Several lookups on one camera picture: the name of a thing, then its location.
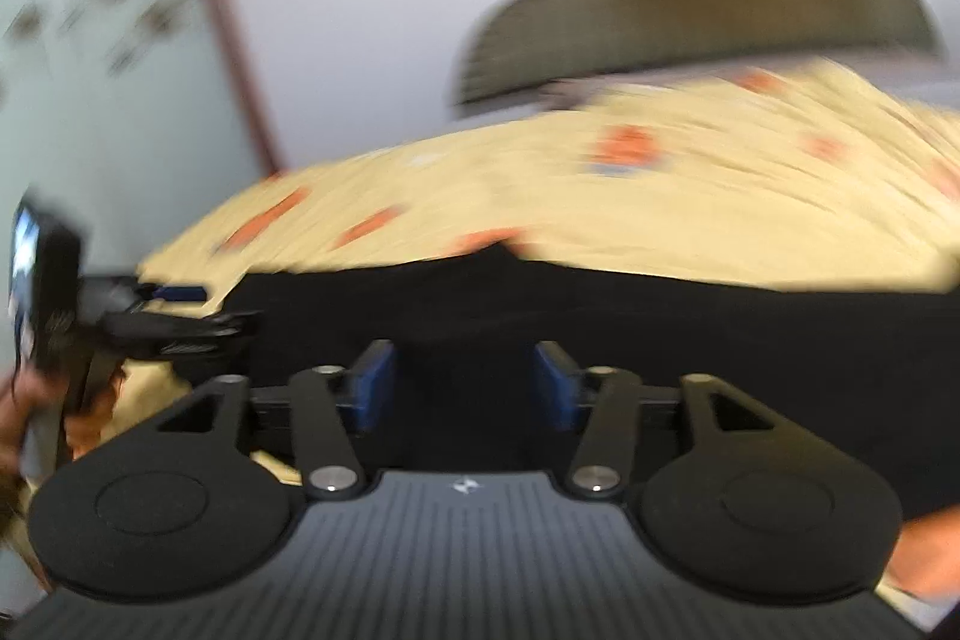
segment mattress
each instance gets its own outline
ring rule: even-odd
[[[775,289],[947,290],[960,115],[849,68],[744,70],[290,172],[230,199],[141,273],[215,311],[250,269],[394,265],[507,242],[528,258]],[[114,429],[182,391],[136,367]]]

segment metal screw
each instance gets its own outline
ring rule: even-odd
[[[608,491],[620,484],[620,475],[616,469],[594,464],[580,467],[573,473],[573,485],[584,491]]]
[[[357,482],[357,474],[338,464],[320,467],[310,473],[310,485],[320,491],[346,491]]]

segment black fabric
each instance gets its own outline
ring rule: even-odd
[[[224,309],[264,311],[254,384],[400,352],[374,467],[559,468],[572,443],[539,421],[533,345],[651,384],[706,372],[886,477],[908,518],[960,503],[960,296],[781,293],[520,261],[500,245],[392,268],[251,274]]]

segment gray ribbed panel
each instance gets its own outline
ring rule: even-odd
[[[626,517],[560,496],[546,476],[391,473],[316,504],[287,546],[218,592],[100,605],[58,591],[11,640],[916,640],[872,595],[774,609],[685,584]]]

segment black circular motor housing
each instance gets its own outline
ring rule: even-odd
[[[185,411],[107,442],[40,488],[28,530],[55,581],[102,599],[164,600],[269,555],[290,516],[285,489],[232,447],[236,432],[162,431]]]
[[[762,603],[873,588],[901,528],[890,486],[722,381],[685,380],[683,391],[692,448],[656,472],[634,507],[669,566]]]

